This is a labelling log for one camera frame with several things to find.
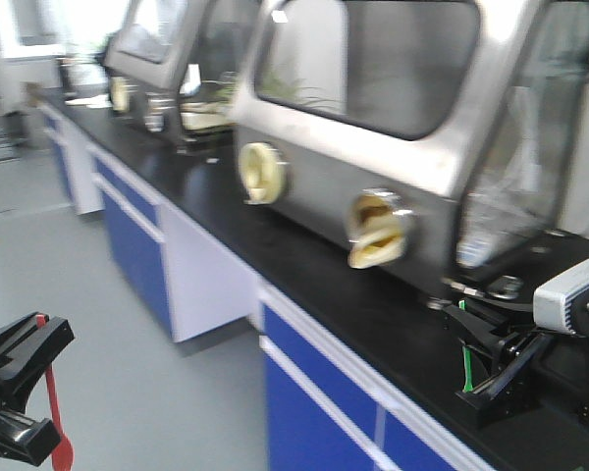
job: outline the blue cabinet door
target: blue cabinet door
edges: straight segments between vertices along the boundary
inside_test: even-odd
[[[53,131],[58,132],[59,131],[59,122],[55,119],[52,118],[50,115],[47,114],[43,114],[43,121],[46,124],[46,126],[48,128],[50,128]]]
[[[116,263],[135,291],[172,332],[161,247],[103,191],[105,221]]]
[[[72,189],[70,188],[70,179],[68,178],[68,167],[66,166],[66,156],[64,149],[57,141],[50,139],[52,148],[55,152],[55,160],[57,161],[57,168],[59,169],[59,177],[61,178],[61,184],[66,192],[66,195],[70,198],[70,201],[74,203],[74,197],[72,195]]]
[[[266,357],[271,471],[373,471],[373,460]]]
[[[386,416],[384,451],[402,471],[454,471],[447,461],[390,413]]]
[[[377,402],[268,306],[264,306],[264,329],[270,340],[331,398],[369,439],[374,440]]]

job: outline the glass window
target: glass window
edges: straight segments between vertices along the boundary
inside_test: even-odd
[[[56,44],[57,37],[45,23],[38,0],[12,0],[22,46]]]
[[[228,91],[233,93],[258,12],[257,0],[212,3],[193,48],[182,95],[198,101],[229,98]]]
[[[558,1],[529,54],[475,186],[456,259],[475,268],[553,223],[588,75],[589,2]]]
[[[260,97],[403,138],[450,112],[480,22],[441,0],[292,0],[272,18]]]
[[[177,35],[187,0],[141,0],[120,50],[161,63]]]

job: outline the black clamp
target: black clamp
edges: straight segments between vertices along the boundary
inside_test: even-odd
[[[487,372],[479,386],[457,393],[475,411],[477,425],[483,427],[535,407],[536,401],[528,394],[528,373],[551,338],[514,329],[510,317],[480,302],[466,299],[463,305],[464,309],[449,306],[445,313],[450,330]]]
[[[28,398],[45,370],[75,338],[58,317],[37,327],[30,314],[0,329],[0,457],[39,466],[59,444],[49,419],[26,417]]]

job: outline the black countertop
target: black countertop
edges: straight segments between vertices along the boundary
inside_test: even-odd
[[[462,387],[460,345],[443,314],[423,307],[410,286],[379,269],[356,271],[346,253],[267,207],[243,204],[233,148],[207,146],[179,155],[163,141],[127,127],[110,110],[66,106],[60,90],[41,98],[98,145],[229,246],[268,282],[333,332],[369,364],[496,469],[589,471],[589,434],[542,407],[476,429],[455,396]],[[555,253],[525,259],[511,275],[546,277],[589,256],[589,242],[562,237]]]

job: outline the floor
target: floor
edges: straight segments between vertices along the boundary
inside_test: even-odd
[[[112,262],[101,217],[75,215],[47,151],[0,163],[0,327],[32,311],[77,336],[54,363],[74,471],[267,469],[257,333],[238,321],[171,343]],[[49,416],[42,383],[27,410],[37,419]]]

